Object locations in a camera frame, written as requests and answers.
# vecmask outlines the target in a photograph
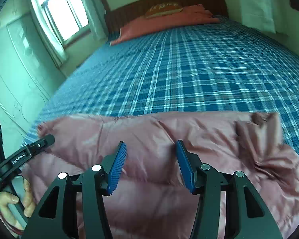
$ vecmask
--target hand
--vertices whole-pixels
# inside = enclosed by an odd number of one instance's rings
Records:
[[[23,206],[25,207],[24,215],[26,217],[31,217],[34,208],[36,206],[34,202],[34,198],[32,195],[30,183],[24,179],[24,189],[25,189],[25,196],[23,198]],[[14,215],[11,213],[10,209],[8,208],[8,204],[16,204],[19,202],[19,198],[11,193],[6,191],[2,191],[0,193],[0,211],[4,219],[12,226],[18,228],[19,230],[23,230],[21,224],[16,220]]]

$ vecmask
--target curtain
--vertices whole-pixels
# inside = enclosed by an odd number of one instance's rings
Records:
[[[107,37],[108,30],[104,20],[105,9],[101,0],[82,0],[86,16],[89,20],[89,27],[94,40]]]
[[[279,0],[239,0],[242,24],[271,33],[284,33]]]
[[[47,16],[43,12],[38,1],[30,0],[30,8],[34,24],[36,25],[43,44],[48,50],[48,53],[50,54],[56,67],[60,68],[60,66],[67,60],[67,54],[64,51],[62,44],[54,34]]]

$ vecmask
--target window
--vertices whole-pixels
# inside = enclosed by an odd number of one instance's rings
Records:
[[[62,44],[88,30],[88,19],[81,0],[38,0]]]

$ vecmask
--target blue gripper pad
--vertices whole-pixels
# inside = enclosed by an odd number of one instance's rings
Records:
[[[111,170],[108,173],[108,185],[106,190],[109,194],[112,194],[113,191],[117,188],[117,184],[119,182],[122,168],[125,163],[126,154],[127,154],[126,144],[124,142],[120,142],[118,145],[118,149],[114,154],[115,159],[113,161]]]
[[[195,187],[195,171],[196,170],[193,169],[191,166],[191,163],[188,159],[188,157],[190,157],[189,154],[197,156],[198,161],[200,162],[198,155],[187,152],[187,150],[183,144],[183,141],[178,140],[176,143],[176,156],[177,156],[178,164],[180,167],[180,171],[182,172],[182,176],[183,176],[186,188],[189,189],[190,193],[194,193],[196,190],[196,187]]]

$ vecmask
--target wooden headboard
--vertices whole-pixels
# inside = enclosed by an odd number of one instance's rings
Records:
[[[109,33],[120,31],[126,23],[144,15],[153,5],[163,2],[179,2],[182,6],[202,4],[212,14],[228,17],[225,0],[139,0],[106,13],[105,22]]]

